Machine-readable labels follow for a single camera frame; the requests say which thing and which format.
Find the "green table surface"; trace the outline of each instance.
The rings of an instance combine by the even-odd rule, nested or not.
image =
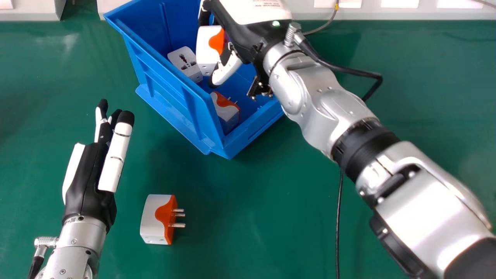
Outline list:
[[[76,142],[92,142],[100,98],[136,123],[99,278],[334,278],[338,168],[295,123],[281,119],[233,160],[202,155],[134,93],[122,37],[95,4],[65,17],[0,24],[0,278],[25,278],[33,239],[59,234],[66,166]],[[494,21],[344,21],[311,41],[331,61],[382,73],[370,108],[469,185],[496,222]],[[372,83],[338,77],[358,95]],[[186,209],[172,246],[140,238],[149,194],[175,194]],[[342,277],[401,278],[371,215],[347,179]]]

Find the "blue plastic container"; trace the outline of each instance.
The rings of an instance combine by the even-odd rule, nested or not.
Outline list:
[[[105,18],[124,37],[140,86],[136,93],[203,154],[231,159],[282,116],[277,99],[246,96],[255,76],[243,65],[216,89],[241,109],[240,124],[225,135],[207,78],[196,84],[167,60],[183,46],[196,48],[199,0],[134,0]]]

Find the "metal prong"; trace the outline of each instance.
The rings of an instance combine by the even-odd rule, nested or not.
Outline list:
[[[169,226],[171,226],[173,228],[184,228],[184,227],[186,227],[186,224],[184,224],[184,223],[174,223],[174,224],[170,224]]]

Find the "robotic arm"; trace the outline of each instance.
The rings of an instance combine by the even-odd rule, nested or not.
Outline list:
[[[248,93],[275,94],[305,140],[336,162],[373,210],[373,232],[413,278],[493,278],[496,238],[477,198],[345,90],[280,0],[204,0],[240,60]]]
[[[95,141],[77,143],[62,186],[65,211],[58,238],[35,239],[35,255],[28,279],[93,279],[105,237],[114,224],[114,193],[124,166],[134,114],[116,110],[107,119],[107,100],[98,104]],[[40,270],[45,253],[53,248]]]

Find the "gray cable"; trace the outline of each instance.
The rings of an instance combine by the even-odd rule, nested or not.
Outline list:
[[[337,9],[334,9],[334,12],[332,13],[331,18],[326,23],[324,23],[319,28],[316,28],[316,29],[311,30],[311,31],[308,31],[308,32],[304,32],[303,35],[308,36],[308,35],[317,33],[318,31],[320,31],[320,30],[324,29],[325,27],[329,26],[329,24],[331,24],[331,22],[334,20],[334,17],[336,16],[336,13],[337,12],[338,12],[338,10]]]
[[[487,1],[483,1],[483,0],[472,0],[472,1],[479,2],[479,3],[482,3],[482,4],[486,5],[486,6],[489,6],[489,7],[492,7],[492,8],[495,8],[496,9],[496,4],[491,4],[491,3],[487,2]]]

